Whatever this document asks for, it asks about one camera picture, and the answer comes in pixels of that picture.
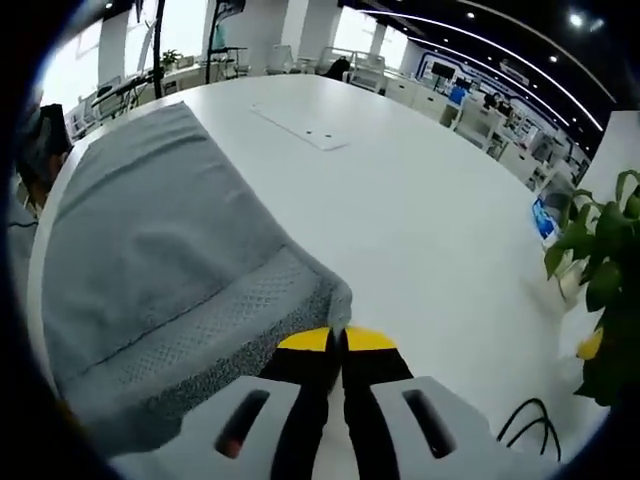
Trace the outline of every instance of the gray cloth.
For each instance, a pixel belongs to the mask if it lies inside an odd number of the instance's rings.
[[[286,336],[343,327],[350,299],[184,104],[88,148],[43,279],[54,377],[106,455],[157,448]]]

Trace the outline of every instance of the white wall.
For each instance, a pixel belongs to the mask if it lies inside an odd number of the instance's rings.
[[[124,46],[129,12],[102,22],[98,50],[98,85],[120,76],[124,80]]]
[[[251,75],[262,75],[267,55],[282,38],[287,0],[247,0],[242,13],[222,22],[230,47],[247,47]]]
[[[298,52],[301,57],[319,58],[325,47],[333,45],[341,11],[336,0],[309,0]]]
[[[418,71],[420,59],[425,52],[426,50],[424,48],[419,47],[409,40],[409,42],[407,42],[407,49],[404,51],[402,64],[400,65],[400,73],[404,73],[409,76],[415,75]]]
[[[598,201],[613,200],[618,174],[629,169],[640,170],[640,112],[613,112],[579,187]]]

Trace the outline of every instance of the white table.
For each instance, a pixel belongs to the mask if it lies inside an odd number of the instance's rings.
[[[51,224],[87,145],[179,101],[292,238],[350,285],[353,324],[391,336],[414,375],[433,376],[473,404],[495,433],[523,400],[537,396],[561,441],[571,437],[566,452],[587,438],[581,429],[593,427],[585,427],[580,412],[590,402],[572,396],[556,373],[559,318],[550,318],[529,288],[531,279],[544,276],[533,194],[453,131],[394,101],[317,76],[193,88],[79,141],[37,233],[28,292],[32,332],[38,331]],[[252,113],[256,103],[283,105],[331,125],[349,145],[321,151]],[[344,472],[355,471],[338,395],[316,478],[350,478]]]

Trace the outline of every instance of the black cable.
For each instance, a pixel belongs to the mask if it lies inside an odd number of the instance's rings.
[[[535,403],[536,405],[538,405],[538,407],[540,407],[540,410],[542,411],[542,416],[547,419],[549,418],[549,414],[547,413],[547,407],[544,406],[544,403],[542,402],[542,400],[540,400],[539,398],[530,398],[526,402],[522,403],[518,408],[516,408],[515,412],[511,414],[511,416],[509,417],[509,420],[507,420],[507,422],[504,424],[504,427],[502,427],[502,430],[500,430],[500,433],[498,434],[497,438],[499,442],[502,441],[505,433],[507,433],[507,430],[509,429],[509,427],[511,426],[515,418],[518,416],[518,414],[522,411],[524,407],[526,407],[530,403]],[[548,429],[545,428],[545,443],[548,436],[547,430]]]
[[[11,227],[29,228],[29,227],[33,227],[34,225],[38,225],[38,222],[36,221],[31,223],[11,222],[9,223],[9,228]]]
[[[504,427],[502,427],[502,430],[500,430],[500,433],[498,434],[497,439],[499,442],[502,441],[505,434],[507,433],[507,430],[509,429],[509,427],[511,426],[515,418],[518,416],[518,414],[522,411],[524,407],[526,407],[531,403],[535,403],[540,408],[540,410],[542,411],[542,418],[546,420],[544,422],[544,438],[542,439],[542,447],[540,449],[540,455],[542,455],[544,454],[547,448],[547,441],[549,440],[549,429],[551,428],[553,429],[553,432],[555,432],[555,428],[553,427],[553,424],[549,419],[549,413],[547,412],[547,407],[545,407],[544,402],[539,398],[530,398],[526,402],[523,402],[518,408],[516,408],[516,410],[511,414],[507,422],[504,424]]]
[[[529,422],[527,425],[525,425],[524,427],[522,427],[520,429],[520,431],[518,433],[516,433],[514,435],[514,437],[509,440],[509,442],[507,443],[507,448],[511,448],[511,446],[516,443],[516,441],[527,431],[529,430],[531,427],[533,427],[534,425],[537,425],[538,423],[544,423],[545,425],[545,436],[548,432],[548,430],[551,430],[551,435],[553,436],[553,441],[556,444],[556,453],[557,453],[557,458],[558,458],[558,462],[560,462],[562,460],[562,450],[560,448],[560,440],[558,439],[558,433],[556,432],[555,427],[553,426],[553,423],[551,423],[551,420],[549,420],[547,417],[538,417],[535,420],[533,420],[532,422]],[[546,441],[543,442],[543,446],[542,446],[542,450],[540,452],[540,455],[542,455],[544,453],[545,450],[545,444]]]

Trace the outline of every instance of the white column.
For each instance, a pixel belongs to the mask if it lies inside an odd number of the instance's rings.
[[[335,0],[289,0],[282,29],[282,44],[291,46],[294,60],[319,58],[333,45],[340,12]]]
[[[369,53],[373,55],[380,55],[382,49],[382,41],[384,40],[384,34],[387,31],[387,27],[381,23],[376,23],[376,31],[373,33],[373,40],[371,42],[371,48]]]
[[[307,18],[309,0],[289,0],[282,27],[282,43],[291,47],[294,60],[298,58],[304,22]]]
[[[124,80],[124,44],[129,12],[102,22],[98,44],[98,85],[120,76]]]
[[[618,174],[629,169],[640,170],[639,151],[640,112],[613,112],[600,148],[578,187],[593,192],[598,202],[613,200]],[[623,198],[627,198],[630,192],[623,193]]]
[[[325,47],[333,46],[340,13],[342,8],[337,6],[335,0],[309,0],[300,40],[301,57],[319,58]]]

